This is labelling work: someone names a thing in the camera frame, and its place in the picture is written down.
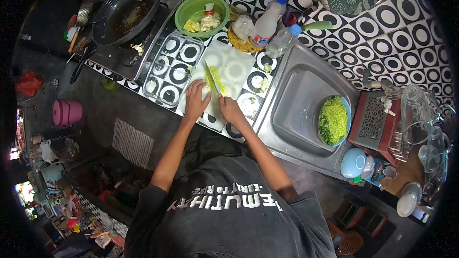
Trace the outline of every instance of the pink container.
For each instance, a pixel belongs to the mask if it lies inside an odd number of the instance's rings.
[[[83,107],[78,101],[58,99],[53,105],[53,121],[56,125],[68,126],[76,123],[83,117]]]

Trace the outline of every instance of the tiled countertop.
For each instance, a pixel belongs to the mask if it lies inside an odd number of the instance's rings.
[[[231,22],[228,22],[227,25],[221,30],[221,32],[218,32],[215,36],[204,39],[203,42],[204,42],[205,48],[209,46],[212,40],[219,40],[231,46],[231,43],[228,40],[228,34],[227,34],[228,27],[230,26],[230,24]],[[261,109],[261,106],[264,101],[264,97],[267,93],[267,92],[265,93],[261,92],[261,89],[259,88],[261,86],[261,82],[266,77],[269,81],[269,85],[271,85],[272,79],[276,74],[276,70],[277,70],[276,67],[279,65],[281,58],[277,58],[273,60],[269,58],[268,56],[266,56],[264,50],[257,52],[257,53],[251,53],[250,55],[254,56],[256,58],[256,61],[255,61],[254,66],[252,67],[252,70],[249,73],[249,76],[246,82],[244,83],[244,87],[238,96],[237,102],[242,112],[244,113],[247,121],[253,126],[255,118],[257,117],[257,113]],[[272,67],[272,72],[269,75],[267,75],[266,72],[264,71],[264,65],[266,63],[271,65]],[[90,59],[87,60],[85,64],[110,79],[117,78],[117,76],[113,76],[113,73],[111,71],[95,64]],[[146,97],[143,94],[142,87],[143,87],[143,83],[145,81],[147,72],[148,70],[142,70],[141,76],[136,81],[129,81],[126,79],[121,79],[121,80],[118,80],[117,83],[139,94],[140,96]],[[182,112],[177,110],[177,107],[174,107],[174,108],[167,108],[165,106],[162,106],[162,107],[180,116],[184,115]],[[214,122],[214,121],[215,121],[214,117],[208,115],[207,113],[203,113],[201,117],[199,118],[198,123],[204,127],[212,129],[207,126],[207,123]],[[242,137],[242,135],[239,134],[239,132],[229,123],[226,123],[223,130],[221,131],[217,131],[215,129],[212,129],[212,130],[220,133],[221,135],[229,137],[233,140],[244,142],[244,138]]]

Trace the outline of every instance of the kitchen knife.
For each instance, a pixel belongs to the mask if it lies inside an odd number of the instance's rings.
[[[217,86],[217,84],[215,84],[215,80],[213,79],[212,73],[210,72],[209,66],[207,66],[207,63],[206,63],[205,60],[204,60],[204,66],[206,66],[206,72],[209,72],[210,80],[212,81],[213,85],[215,86],[215,89],[217,90],[217,93],[218,93],[218,94],[221,94],[221,93],[220,93],[219,86]]]

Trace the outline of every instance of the plastic bag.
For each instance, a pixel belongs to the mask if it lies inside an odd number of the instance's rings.
[[[48,163],[52,163],[54,160],[58,159],[56,154],[51,150],[50,145],[51,140],[42,141],[40,144],[41,158]]]
[[[61,160],[75,160],[77,159],[78,153],[80,151],[80,147],[78,146],[77,142],[72,140],[71,138],[65,139],[65,148],[62,152],[62,156],[60,157]]]
[[[239,16],[231,26],[236,36],[244,42],[247,41],[249,36],[255,37],[257,35],[255,25],[247,15]]]
[[[32,71],[27,71],[19,78],[14,89],[32,97],[43,86],[43,78]]]
[[[105,246],[107,246],[112,238],[108,234],[104,234],[102,236],[99,236],[95,238],[95,243],[100,246],[100,248],[105,249]]]

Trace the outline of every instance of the glass baking dish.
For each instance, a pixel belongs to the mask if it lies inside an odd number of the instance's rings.
[[[154,58],[148,55],[146,63],[150,66],[143,85],[144,95],[167,108],[176,107],[203,51],[201,39],[180,32],[169,34]]]

